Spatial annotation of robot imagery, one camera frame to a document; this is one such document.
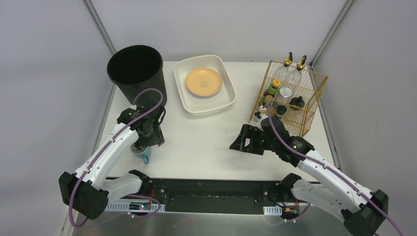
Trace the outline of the black cap spice jar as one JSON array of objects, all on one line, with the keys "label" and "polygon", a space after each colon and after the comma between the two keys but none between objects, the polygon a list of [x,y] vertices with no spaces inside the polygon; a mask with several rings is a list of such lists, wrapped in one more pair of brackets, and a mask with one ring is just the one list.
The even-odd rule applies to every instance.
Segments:
[{"label": "black cap spice jar", "polygon": [[285,115],[285,113],[287,112],[287,107],[286,106],[284,106],[284,105],[279,105],[277,108],[276,108],[276,112],[275,112],[275,116],[278,118],[278,119],[282,119],[283,117],[284,117],[284,115]]}]

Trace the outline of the yellow label sauce bottle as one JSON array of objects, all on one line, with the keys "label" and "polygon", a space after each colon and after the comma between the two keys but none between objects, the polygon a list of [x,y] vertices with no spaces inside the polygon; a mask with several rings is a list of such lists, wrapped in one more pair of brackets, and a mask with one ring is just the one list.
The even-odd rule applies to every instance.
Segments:
[{"label": "yellow label sauce bottle", "polygon": [[268,105],[270,105],[272,101],[273,101],[273,97],[271,95],[267,95],[266,97],[264,97],[263,101],[261,101],[260,110],[267,111]]}]

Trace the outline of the silver lid salt shaker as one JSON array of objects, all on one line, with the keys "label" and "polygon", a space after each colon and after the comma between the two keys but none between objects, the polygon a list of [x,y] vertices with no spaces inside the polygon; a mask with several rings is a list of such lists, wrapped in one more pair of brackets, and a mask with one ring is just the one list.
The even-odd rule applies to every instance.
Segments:
[{"label": "silver lid salt shaker", "polygon": [[290,98],[292,97],[292,90],[289,87],[281,87],[275,96],[275,103],[279,105],[286,106],[289,103]]}]

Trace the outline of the yellow cap sauce bottle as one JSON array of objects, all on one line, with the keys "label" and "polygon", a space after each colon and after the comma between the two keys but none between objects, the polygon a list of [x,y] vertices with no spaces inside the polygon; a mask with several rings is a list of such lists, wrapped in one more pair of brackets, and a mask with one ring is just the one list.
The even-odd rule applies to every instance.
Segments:
[{"label": "yellow cap sauce bottle", "polygon": [[281,85],[281,81],[278,79],[273,79],[269,87],[265,90],[263,93],[263,97],[267,97],[268,95],[272,96],[272,98],[275,98],[275,95]]}]

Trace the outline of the glass bottle with brown sauce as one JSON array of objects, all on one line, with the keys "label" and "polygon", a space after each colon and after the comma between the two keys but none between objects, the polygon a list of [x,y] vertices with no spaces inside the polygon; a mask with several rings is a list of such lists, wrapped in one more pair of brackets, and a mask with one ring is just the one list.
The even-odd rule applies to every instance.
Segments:
[{"label": "glass bottle with brown sauce", "polygon": [[296,69],[289,73],[287,79],[292,85],[299,85],[302,78],[302,70],[306,67],[307,55],[304,55],[302,59],[297,63]]}]

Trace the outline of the clear glass oil bottle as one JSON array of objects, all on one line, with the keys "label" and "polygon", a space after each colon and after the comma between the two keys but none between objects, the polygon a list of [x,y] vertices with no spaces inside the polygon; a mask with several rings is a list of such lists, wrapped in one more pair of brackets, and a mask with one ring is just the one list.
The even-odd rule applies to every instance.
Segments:
[{"label": "clear glass oil bottle", "polygon": [[276,69],[273,75],[273,79],[284,81],[289,74],[289,67],[292,63],[293,63],[293,53],[289,52],[288,56],[284,58],[283,64]]}]

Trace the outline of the yellow plate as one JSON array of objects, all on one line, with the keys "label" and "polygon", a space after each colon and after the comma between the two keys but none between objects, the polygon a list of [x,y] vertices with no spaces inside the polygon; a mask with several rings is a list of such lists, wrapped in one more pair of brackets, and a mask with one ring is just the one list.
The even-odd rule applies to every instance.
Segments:
[{"label": "yellow plate", "polygon": [[185,85],[191,93],[207,96],[219,92],[223,86],[223,81],[217,71],[200,67],[188,73],[185,78]]}]

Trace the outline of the black lid grinder jar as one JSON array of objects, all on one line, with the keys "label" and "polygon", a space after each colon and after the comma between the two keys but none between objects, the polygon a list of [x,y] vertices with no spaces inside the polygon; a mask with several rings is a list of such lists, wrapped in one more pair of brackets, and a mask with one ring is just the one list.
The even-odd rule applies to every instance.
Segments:
[{"label": "black lid grinder jar", "polygon": [[305,106],[305,101],[302,96],[294,97],[289,102],[290,111],[298,112],[301,111]]}]

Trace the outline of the purple plate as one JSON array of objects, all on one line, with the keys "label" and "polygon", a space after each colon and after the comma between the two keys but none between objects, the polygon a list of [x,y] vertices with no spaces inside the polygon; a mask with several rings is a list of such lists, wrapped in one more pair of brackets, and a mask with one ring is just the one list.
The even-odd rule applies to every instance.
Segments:
[{"label": "purple plate", "polygon": [[211,94],[211,95],[198,95],[198,94],[194,94],[194,93],[190,93],[189,94],[192,97],[196,97],[196,98],[201,98],[201,99],[208,99],[208,98],[212,98],[214,96],[216,96],[217,94]]}]

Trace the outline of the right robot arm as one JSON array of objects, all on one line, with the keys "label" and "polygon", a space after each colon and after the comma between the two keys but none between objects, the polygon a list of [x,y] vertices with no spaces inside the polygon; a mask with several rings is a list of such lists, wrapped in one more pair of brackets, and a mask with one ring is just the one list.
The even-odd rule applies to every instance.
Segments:
[{"label": "right robot arm", "polygon": [[261,120],[260,126],[244,124],[231,150],[263,155],[274,152],[281,160],[315,178],[314,186],[289,173],[270,198],[274,202],[298,199],[311,203],[340,220],[354,236],[373,236],[388,213],[388,196],[371,191],[326,161],[312,144],[291,136],[277,117]]}]

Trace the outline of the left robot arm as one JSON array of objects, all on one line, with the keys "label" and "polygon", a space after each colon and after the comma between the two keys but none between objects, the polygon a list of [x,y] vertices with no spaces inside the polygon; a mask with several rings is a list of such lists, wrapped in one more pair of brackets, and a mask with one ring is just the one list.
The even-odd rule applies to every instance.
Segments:
[{"label": "left robot arm", "polygon": [[73,173],[59,177],[63,203],[88,219],[96,219],[105,207],[130,194],[150,196],[150,178],[137,170],[113,180],[106,180],[126,149],[147,164],[152,146],[164,144],[160,125],[166,111],[145,107],[127,108],[117,118],[111,134],[101,147]]}]

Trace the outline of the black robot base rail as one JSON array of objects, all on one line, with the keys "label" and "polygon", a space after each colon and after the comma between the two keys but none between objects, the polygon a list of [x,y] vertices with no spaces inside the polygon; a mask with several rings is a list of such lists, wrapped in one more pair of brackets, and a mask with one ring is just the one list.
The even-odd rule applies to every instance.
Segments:
[{"label": "black robot base rail", "polygon": [[185,212],[220,214],[283,215],[285,219],[300,216],[288,214],[285,207],[296,200],[310,203],[343,221],[346,201],[324,186],[290,173],[281,181],[166,179],[145,177],[140,189],[109,200],[108,206],[126,200],[118,208],[137,213]]}]

